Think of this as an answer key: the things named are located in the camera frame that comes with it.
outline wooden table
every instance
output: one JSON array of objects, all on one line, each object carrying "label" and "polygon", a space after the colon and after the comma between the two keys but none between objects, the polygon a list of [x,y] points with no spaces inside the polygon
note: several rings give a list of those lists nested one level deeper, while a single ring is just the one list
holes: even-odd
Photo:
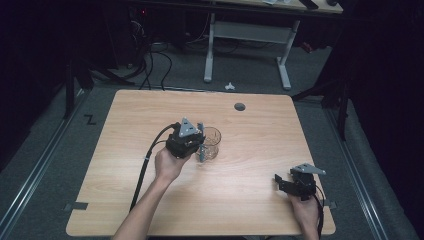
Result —
[{"label": "wooden table", "polygon": [[[237,111],[236,103],[246,109]],[[88,206],[73,210],[67,233],[113,235],[128,214],[143,156],[164,127],[183,117],[218,128],[220,151],[203,164],[195,155],[186,163],[159,204],[149,235],[300,234],[291,203],[273,179],[277,173],[291,180],[291,167],[313,164],[289,96],[133,90],[115,96],[77,199]],[[140,197],[153,178],[151,162]],[[332,234],[327,207],[324,214],[322,233]]]}]

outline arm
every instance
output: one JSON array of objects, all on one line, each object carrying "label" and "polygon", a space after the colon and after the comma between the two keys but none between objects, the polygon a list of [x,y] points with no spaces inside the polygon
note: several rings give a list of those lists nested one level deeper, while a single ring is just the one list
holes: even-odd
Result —
[{"label": "arm", "polygon": [[187,160],[178,159],[166,149],[155,157],[156,177],[113,236],[114,240],[146,239],[153,215],[169,185],[180,175]]},{"label": "arm", "polygon": [[300,197],[287,194],[294,210],[294,216],[302,229],[305,240],[317,240],[318,231],[318,203],[313,197],[301,201]]}]

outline desk leg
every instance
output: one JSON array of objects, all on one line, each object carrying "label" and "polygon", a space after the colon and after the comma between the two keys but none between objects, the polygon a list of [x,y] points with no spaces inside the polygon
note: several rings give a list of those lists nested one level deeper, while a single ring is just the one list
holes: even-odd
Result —
[{"label": "desk leg", "polygon": [[293,27],[290,31],[288,41],[286,43],[286,49],[284,50],[284,54],[282,57],[277,58],[277,64],[278,69],[280,70],[280,77],[281,81],[283,83],[283,88],[285,90],[291,89],[291,84],[289,80],[289,76],[287,75],[287,69],[286,69],[286,60],[289,56],[290,49],[293,45],[294,38],[296,37],[297,29],[299,28],[300,21],[297,20],[294,22]]},{"label": "desk leg", "polygon": [[211,13],[211,23],[210,23],[210,26],[209,26],[208,55],[206,56],[205,77],[203,79],[207,83],[212,81],[214,33],[215,33],[215,14]]}]

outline metal rail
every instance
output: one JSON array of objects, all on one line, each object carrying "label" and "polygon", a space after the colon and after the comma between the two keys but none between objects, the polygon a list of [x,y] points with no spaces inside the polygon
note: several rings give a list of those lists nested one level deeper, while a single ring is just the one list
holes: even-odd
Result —
[{"label": "metal rail", "polygon": [[68,129],[69,124],[72,122],[75,113],[78,111],[82,103],[87,99],[87,96],[88,92],[85,92],[83,90],[80,90],[77,93],[74,111],[67,119],[62,120],[58,129],[56,130],[53,137],[50,139],[49,143],[41,154],[40,158],[38,159],[37,164],[35,165],[27,180],[19,190],[6,214],[3,216],[0,222],[0,239],[7,239],[9,234],[12,232],[14,225],[18,221],[20,215],[24,211],[26,205],[28,204],[35,190],[37,189],[38,184],[40,183],[45,172],[47,171],[47,168],[49,167],[52,161],[52,154],[54,153],[60,140]]},{"label": "metal rail", "polygon": [[353,157],[350,154],[350,151],[347,147],[345,141],[340,138],[340,135],[337,131],[337,117],[331,109],[323,109],[327,119],[332,124],[332,130],[334,135],[337,138],[340,149],[344,155],[345,166],[347,167],[348,174],[353,183],[353,189],[356,192],[359,203],[361,204],[362,210],[364,211],[365,218],[370,226],[371,232],[374,235],[374,239],[386,240],[389,239],[384,229],[383,223],[378,216],[378,213],[375,209],[374,202],[372,201],[368,191],[365,187],[364,182],[359,174],[358,169],[353,161]]}]

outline tape mark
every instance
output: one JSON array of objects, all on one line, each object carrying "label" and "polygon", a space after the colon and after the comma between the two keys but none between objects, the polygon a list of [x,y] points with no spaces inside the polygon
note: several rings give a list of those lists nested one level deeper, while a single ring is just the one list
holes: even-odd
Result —
[{"label": "tape mark", "polygon": [[63,211],[70,212],[71,210],[87,210],[88,203],[74,202],[73,204],[67,203]]},{"label": "tape mark", "polygon": [[92,114],[84,114],[84,117],[88,117],[87,125],[96,125],[95,122],[91,122],[91,120],[93,119]]}]

